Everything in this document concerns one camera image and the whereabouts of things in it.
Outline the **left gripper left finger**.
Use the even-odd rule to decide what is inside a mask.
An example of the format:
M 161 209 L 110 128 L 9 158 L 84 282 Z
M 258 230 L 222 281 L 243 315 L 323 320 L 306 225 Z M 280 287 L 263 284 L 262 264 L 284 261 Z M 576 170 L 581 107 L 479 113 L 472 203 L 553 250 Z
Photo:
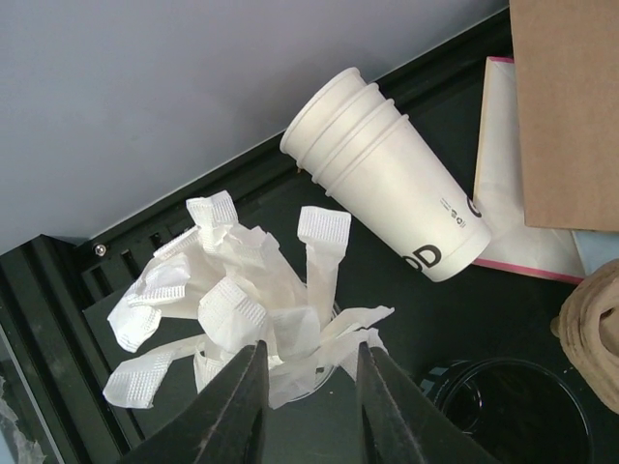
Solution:
M 260 463 L 268 408 L 267 345 L 248 345 L 190 406 L 121 463 Z

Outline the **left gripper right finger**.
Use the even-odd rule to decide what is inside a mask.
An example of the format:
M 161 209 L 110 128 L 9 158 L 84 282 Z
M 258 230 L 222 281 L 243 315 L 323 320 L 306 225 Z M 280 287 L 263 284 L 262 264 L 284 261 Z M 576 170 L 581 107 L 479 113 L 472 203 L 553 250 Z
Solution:
M 361 343 L 356 390 L 364 463 L 495 463 L 455 427 L 386 351 Z

